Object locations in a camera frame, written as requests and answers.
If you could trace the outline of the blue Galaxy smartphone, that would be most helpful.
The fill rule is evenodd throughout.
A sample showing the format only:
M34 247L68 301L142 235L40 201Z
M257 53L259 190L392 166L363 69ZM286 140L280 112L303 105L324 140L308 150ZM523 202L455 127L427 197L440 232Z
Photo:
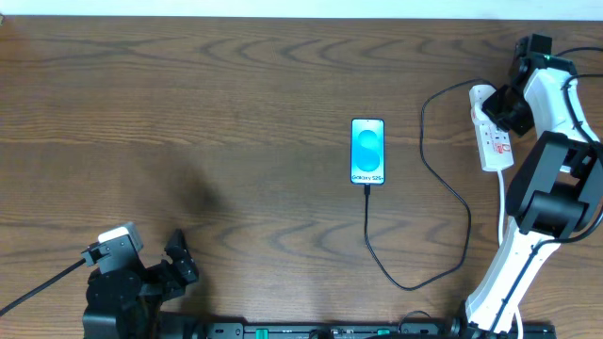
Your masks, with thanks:
M382 119L355 118L350 124L350 181L385 183L385 129Z

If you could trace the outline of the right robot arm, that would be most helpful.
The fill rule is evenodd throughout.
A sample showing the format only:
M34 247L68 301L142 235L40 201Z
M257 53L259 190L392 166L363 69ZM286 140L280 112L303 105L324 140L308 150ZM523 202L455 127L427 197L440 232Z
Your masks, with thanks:
M602 219L602 144L588 125L577 94L573 61L554 55L552 39L519 40L510 82L469 91L471 119L483 169L511 158L509 132L536 131L537 140L511 180L504 202L508 226L478 288L466 299L462 338L505 338L517 307L546 259L578 242Z

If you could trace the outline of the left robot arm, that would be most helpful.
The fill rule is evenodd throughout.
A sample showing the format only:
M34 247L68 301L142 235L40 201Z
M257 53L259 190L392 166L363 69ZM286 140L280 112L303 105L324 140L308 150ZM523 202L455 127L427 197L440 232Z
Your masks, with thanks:
M157 337L161 305L199 280L182 230L173 232L164 248L168 258L157 265L141 262L142 248L136 225L128 222L99 234L82 252L85 264L96 267L82 317L86 338Z

